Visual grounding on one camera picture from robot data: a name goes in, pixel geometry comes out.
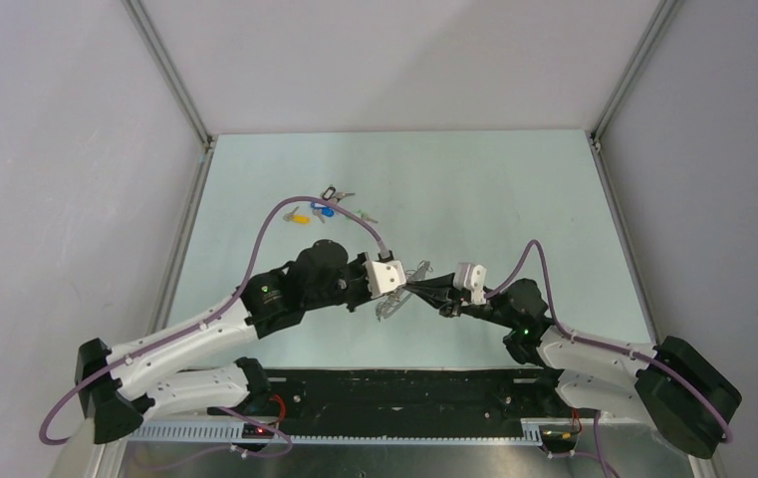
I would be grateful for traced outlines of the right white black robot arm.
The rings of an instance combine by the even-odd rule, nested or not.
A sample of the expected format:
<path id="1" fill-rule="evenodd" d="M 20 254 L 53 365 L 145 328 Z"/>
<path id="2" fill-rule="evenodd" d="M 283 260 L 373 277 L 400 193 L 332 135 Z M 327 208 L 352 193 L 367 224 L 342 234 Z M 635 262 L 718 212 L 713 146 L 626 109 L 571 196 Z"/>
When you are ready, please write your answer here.
<path id="1" fill-rule="evenodd" d="M 742 394 L 681 338 L 633 344 L 568 331 L 556 324 L 531 279 L 517 280 L 499 293 L 462 290 L 453 275 L 405 288 L 443 317 L 469 316 L 506 328 L 502 343 L 509 356 L 544 371 L 534 398 L 547 415 L 570 407 L 605 411 L 645 424 L 701 459 L 711 458 L 728 439 Z"/>

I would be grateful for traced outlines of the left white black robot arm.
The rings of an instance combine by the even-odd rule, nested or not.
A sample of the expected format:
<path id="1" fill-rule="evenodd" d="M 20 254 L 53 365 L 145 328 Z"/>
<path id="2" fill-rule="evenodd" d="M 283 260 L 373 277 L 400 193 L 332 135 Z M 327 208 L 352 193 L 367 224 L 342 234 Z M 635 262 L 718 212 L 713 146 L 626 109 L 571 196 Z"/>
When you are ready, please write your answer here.
<path id="1" fill-rule="evenodd" d="M 125 344 L 110 346 L 101 339 L 81 344 L 76 392 L 94 425 L 94 443 L 118 441 L 160 415 L 209 407 L 263 412 L 271 388 L 256 359 L 197 371 L 189 366 L 295 327 L 310 311 L 337 306 L 354 311 L 405 283 L 392 255 L 351 258 L 339 243 L 320 240 L 182 323 Z"/>

